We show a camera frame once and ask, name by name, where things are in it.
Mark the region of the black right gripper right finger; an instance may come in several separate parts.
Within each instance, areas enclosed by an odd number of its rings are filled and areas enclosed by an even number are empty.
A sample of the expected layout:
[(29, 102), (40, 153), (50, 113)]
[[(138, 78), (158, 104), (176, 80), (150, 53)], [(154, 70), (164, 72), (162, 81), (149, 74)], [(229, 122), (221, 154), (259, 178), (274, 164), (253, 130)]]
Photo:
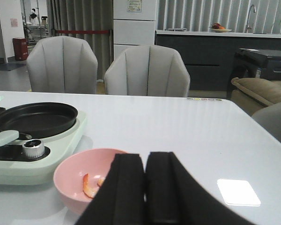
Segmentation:
[(151, 152), (146, 164), (148, 225), (249, 225), (208, 193), (173, 152)]

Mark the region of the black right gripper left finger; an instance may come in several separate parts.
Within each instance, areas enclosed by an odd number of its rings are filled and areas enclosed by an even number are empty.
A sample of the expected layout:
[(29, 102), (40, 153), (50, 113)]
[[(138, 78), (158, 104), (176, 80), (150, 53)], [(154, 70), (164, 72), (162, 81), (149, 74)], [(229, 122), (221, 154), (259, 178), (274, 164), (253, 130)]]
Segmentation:
[(145, 176), (138, 154), (116, 154), (103, 185), (77, 225), (143, 225)]

